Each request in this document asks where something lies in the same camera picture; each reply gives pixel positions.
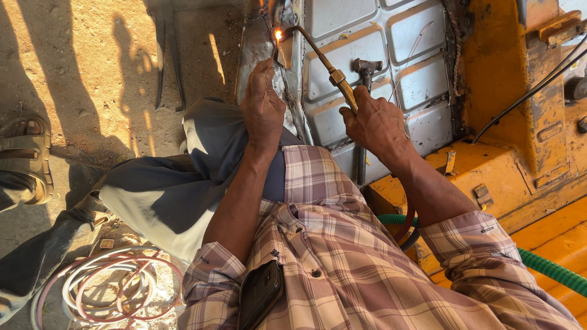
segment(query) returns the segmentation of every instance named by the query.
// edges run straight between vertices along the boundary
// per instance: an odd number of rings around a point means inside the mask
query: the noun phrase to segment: brass torch handle
[[[338,89],[342,92],[342,95],[345,97],[347,103],[349,104],[350,110],[357,115],[359,108],[357,107],[357,101],[355,101],[355,94],[353,94],[353,89],[350,88],[349,83],[345,80],[341,81],[338,84]]]

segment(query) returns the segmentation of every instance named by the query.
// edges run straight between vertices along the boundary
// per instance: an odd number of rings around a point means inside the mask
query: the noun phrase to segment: hammer head
[[[383,69],[383,62],[380,60],[375,62],[373,60],[356,59],[353,62],[353,71],[355,71],[356,73],[375,73],[375,71],[379,71],[381,69]]]

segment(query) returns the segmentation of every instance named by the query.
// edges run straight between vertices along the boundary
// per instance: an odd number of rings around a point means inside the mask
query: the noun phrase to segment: welding torch
[[[340,90],[342,95],[345,97],[346,103],[349,105],[350,110],[356,116],[357,111],[359,110],[357,108],[357,101],[355,101],[355,95],[353,94],[353,89],[350,88],[349,83],[346,81],[345,74],[342,73],[342,71],[340,69],[335,69],[332,66],[332,64],[330,64],[330,61],[328,61],[326,56],[320,51],[320,49],[318,49],[318,47],[316,46],[314,41],[312,41],[310,36],[306,33],[306,31],[301,26],[295,25],[290,28],[287,28],[284,31],[284,37],[288,38],[290,36],[293,36],[294,31],[296,31],[296,30],[302,34],[302,36],[310,44],[312,49],[316,52],[316,54],[318,55],[318,58],[320,59],[322,64],[324,64],[324,66],[326,67],[326,70],[328,70],[328,74],[330,74],[329,80],[330,80],[332,86],[338,87],[338,89]]]

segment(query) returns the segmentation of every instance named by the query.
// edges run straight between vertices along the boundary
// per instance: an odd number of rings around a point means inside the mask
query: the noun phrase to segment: plaid shirt
[[[184,278],[180,329],[235,328],[240,285],[270,260],[283,265],[285,290],[259,329],[581,328],[493,216],[420,230],[453,282],[445,289],[401,252],[326,150],[284,152],[286,202],[262,202],[247,266],[218,243],[202,246]]]

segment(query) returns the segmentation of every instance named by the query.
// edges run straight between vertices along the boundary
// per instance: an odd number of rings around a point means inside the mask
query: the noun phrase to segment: shirt sleeve
[[[580,329],[572,314],[528,272],[492,215],[473,211],[420,229],[453,282],[451,289],[487,304],[515,329]]]
[[[178,329],[234,329],[246,273],[247,268],[220,243],[204,244],[183,279],[187,307],[177,320]]]

